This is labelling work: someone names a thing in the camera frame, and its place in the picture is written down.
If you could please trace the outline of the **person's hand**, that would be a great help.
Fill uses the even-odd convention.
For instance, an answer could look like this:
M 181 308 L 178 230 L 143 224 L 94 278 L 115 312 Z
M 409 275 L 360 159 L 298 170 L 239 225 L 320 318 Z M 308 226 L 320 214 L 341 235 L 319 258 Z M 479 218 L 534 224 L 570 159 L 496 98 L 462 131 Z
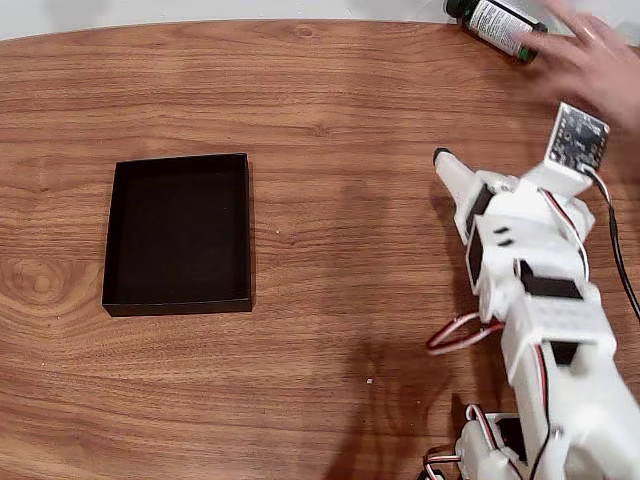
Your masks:
M 543 5 L 570 30 L 569 36 L 526 32 L 522 45 L 542 62 L 532 78 L 546 100 L 591 110 L 631 135 L 639 133 L 639 53 L 599 18 L 566 1 Z

